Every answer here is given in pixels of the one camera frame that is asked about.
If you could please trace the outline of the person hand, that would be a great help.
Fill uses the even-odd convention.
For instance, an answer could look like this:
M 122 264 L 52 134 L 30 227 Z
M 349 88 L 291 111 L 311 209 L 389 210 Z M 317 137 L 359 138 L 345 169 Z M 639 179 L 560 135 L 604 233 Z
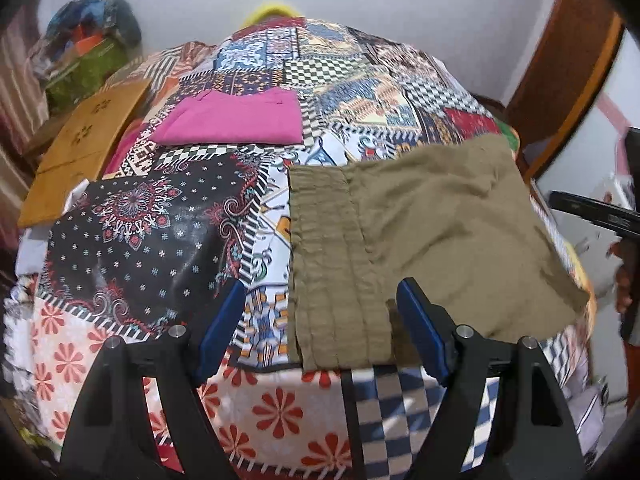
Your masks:
M 616 310 L 620 314 L 620 336 L 634 347 L 639 345 L 639 247 L 621 238 L 608 250 L 620 259 L 615 274 Z

